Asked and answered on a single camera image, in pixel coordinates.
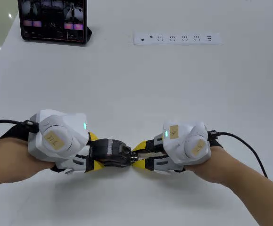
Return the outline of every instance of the white plastic casing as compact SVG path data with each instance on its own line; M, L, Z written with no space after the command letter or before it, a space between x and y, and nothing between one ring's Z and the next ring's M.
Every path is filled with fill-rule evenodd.
M211 157L207 129L202 122L165 121L164 150L178 165L201 164Z
M30 134L28 150L43 161L61 162L75 157L89 140L86 115L42 110L31 119L39 123L40 132Z

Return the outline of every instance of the white power strip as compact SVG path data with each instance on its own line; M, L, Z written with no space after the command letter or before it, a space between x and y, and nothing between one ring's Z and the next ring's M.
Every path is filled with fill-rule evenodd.
M135 33L135 45L222 45L219 33Z

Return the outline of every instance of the black strap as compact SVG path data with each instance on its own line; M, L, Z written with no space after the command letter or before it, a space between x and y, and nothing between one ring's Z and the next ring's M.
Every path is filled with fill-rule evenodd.
M4 139L4 138L11 137L11 138L17 138L17 139L24 140L24 141L28 142L28 134L29 134L29 132L25 126L16 125L16 126L13 126L12 128L10 128L10 130L7 131L4 135L2 135L0 137L0 140Z
M210 140L210 147L214 147L214 146L222 147L222 145L219 144L218 141L216 141L216 140Z

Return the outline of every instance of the tablet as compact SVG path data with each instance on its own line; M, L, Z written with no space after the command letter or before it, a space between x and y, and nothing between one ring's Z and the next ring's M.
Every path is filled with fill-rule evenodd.
M24 40L47 40L85 44L87 0L18 0Z

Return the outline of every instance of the robotic finger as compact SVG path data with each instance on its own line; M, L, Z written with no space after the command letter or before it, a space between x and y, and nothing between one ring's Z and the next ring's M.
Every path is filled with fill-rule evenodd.
M161 174L169 174L171 171L183 172L183 166L177 165L167 155L163 147L163 134L159 134L153 140L141 142L132 151L132 166L147 169Z

